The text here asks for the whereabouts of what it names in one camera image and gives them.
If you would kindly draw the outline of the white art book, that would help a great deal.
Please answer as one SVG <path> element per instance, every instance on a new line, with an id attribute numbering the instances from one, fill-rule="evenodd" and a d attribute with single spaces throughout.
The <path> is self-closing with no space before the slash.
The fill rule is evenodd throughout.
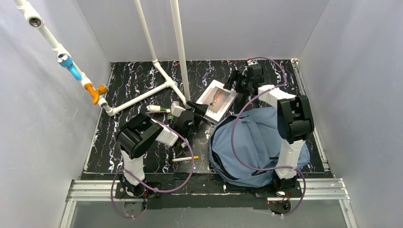
<path id="1" fill-rule="evenodd" d="M 224 89 L 224 84 L 213 80 L 196 104 L 208 105 L 204 118 L 214 124 L 219 123 L 232 106 L 238 93 L 234 90 Z"/>

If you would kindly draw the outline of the blue student backpack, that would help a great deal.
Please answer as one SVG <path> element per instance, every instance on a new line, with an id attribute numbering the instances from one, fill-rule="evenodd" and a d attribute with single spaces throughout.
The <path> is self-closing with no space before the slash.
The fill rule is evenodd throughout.
<path id="1" fill-rule="evenodd" d="M 208 139 L 211 167 L 226 182 L 260 188 L 270 184 L 277 165 L 281 140 L 277 111 L 273 107 L 244 111 L 236 122 L 230 115 L 222 120 Z"/>

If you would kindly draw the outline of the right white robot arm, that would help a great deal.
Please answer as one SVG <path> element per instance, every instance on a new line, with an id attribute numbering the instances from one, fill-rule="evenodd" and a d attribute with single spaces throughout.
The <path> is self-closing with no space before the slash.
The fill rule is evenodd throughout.
<path id="1" fill-rule="evenodd" d="M 250 104 L 259 99 L 277 111 L 277 128 L 282 138 L 277 165 L 271 168 L 273 179 L 271 185 L 276 191 L 294 188 L 297 182 L 297 166 L 302 147 L 308 136 L 314 131 L 314 120 L 309 99 L 305 95 L 291 95 L 280 89 L 280 85 L 269 85 L 264 82 L 263 68 L 251 60 L 246 65 L 246 71 L 241 73 L 233 70 L 224 85 L 225 89 L 235 88 L 242 95 L 239 114 Z"/>

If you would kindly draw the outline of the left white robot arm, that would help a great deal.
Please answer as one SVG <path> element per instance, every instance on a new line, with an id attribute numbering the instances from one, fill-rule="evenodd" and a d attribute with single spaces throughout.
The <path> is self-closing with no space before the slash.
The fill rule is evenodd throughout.
<path id="1" fill-rule="evenodd" d="M 171 107 L 149 105 L 147 112 L 141 112 L 120 127 L 116 141 L 124 159 L 123 176 L 119 181 L 121 191 L 131 197 L 145 195 L 144 155 L 154 142 L 168 147 L 189 145 L 189 136 L 198 128 L 207 113 L 207 104 L 197 104 L 188 101 L 188 109 L 173 102 Z M 151 114 L 168 114 L 173 119 L 173 125 L 165 125 L 150 117 Z"/>

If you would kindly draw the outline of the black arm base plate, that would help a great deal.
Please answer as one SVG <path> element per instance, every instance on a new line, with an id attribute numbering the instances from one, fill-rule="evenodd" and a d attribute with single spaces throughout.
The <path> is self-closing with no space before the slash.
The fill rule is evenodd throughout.
<path id="1" fill-rule="evenodd" d="M 268 209 L 269 201 L 300 200 L 302 196 L 302 182 L 285 190 L 276 192 L 270 185 L 261 188 L 240 187 L 225 182 L 218 174 L 195 173 L 190 180 L 179 190 L 171 193 L 147 191 L 138 185 L 137 193 L 133 193 L 128 184 L 119 175 L 116 182 L 116 199 L 135 200 L 146 202 L 147 209 L 171 208 L 252 208 Z"/>

